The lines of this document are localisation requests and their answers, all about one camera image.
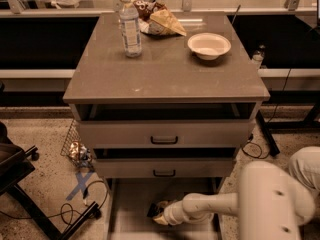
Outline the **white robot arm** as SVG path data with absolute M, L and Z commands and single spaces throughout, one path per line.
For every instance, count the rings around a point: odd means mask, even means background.
M 160 225 L 201 224 L 215 214 L 236 216 L 240 240 L 301 240 L 299 227 L 315 214 L 312 194 L 281 168 L 266 161 L 243 167 L 235 193 L 189 193 L 153 204 L 148 216 Z

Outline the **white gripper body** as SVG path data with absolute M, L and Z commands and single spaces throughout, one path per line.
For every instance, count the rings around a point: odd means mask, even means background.
M 182 201 L 169 202 L 164 210 L 163 216 L 169 225 L 180 225 L 186 221 L 186 214 L 183 209 Z

